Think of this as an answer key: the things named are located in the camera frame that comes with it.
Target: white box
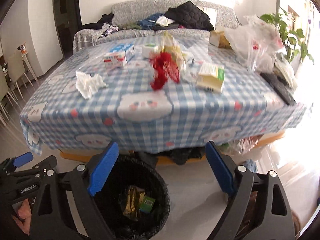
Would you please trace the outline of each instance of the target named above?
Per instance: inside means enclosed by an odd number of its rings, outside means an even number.
[[[124,67],[134,56],[133,43],[118,44],[103,57],[105,66],[109,68]]]

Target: table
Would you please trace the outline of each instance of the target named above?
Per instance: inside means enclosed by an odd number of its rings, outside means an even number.
[[[31,151],[43,143],[56,149],[103,149],[116,141],[122,150],[158,153],[173,148],[218,144],[296,127],[306,106],[287,106],[257,74],[239,65],[232,50],[207,40],[177,39],[195,56],[195,66],[211,60],[225,65],[221,95],[186,82],[150,87],[153,71],[141,46],[157,36],[119,40],[82,49],[62,63],[38,88],[20,114]],[[127,69],[107,73],[102,56],[116,44],[134,43]],[[75,88],[76,71],[99,73],[108,87],[85,100]]]

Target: hand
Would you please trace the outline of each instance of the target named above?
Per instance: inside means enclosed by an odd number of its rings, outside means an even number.
[[[18,215],[21,219],[24,219],[24,222],[21,222],[17,217],[12,216],[13,220],[25,234],[30,235],[31,209],[28,199],[25,199],[22,202],[22,205],[18,210]]]

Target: small white box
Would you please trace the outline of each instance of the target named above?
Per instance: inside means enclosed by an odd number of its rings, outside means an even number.
[[[142,56],[145,58],[150,58],[150,53],[156,53],[158,51],[158,45],[156,44],[146,44],[142,46]]]
[[[133,43],[124,43],[111,48],[109,52],[103,57],[103,61],[108,69],[124,67],[133,56]]]

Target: green packet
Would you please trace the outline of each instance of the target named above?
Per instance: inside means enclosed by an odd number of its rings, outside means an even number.
[[[143,212],[143,213],[150,213],[151,210],[152,210],[152,207],[153,207],[153,204],[155,203],[155,199],[154,198],[151,198],[151,197],[147,197],[147,196],[144,196],[141,204],[140,204],[140,211]]]

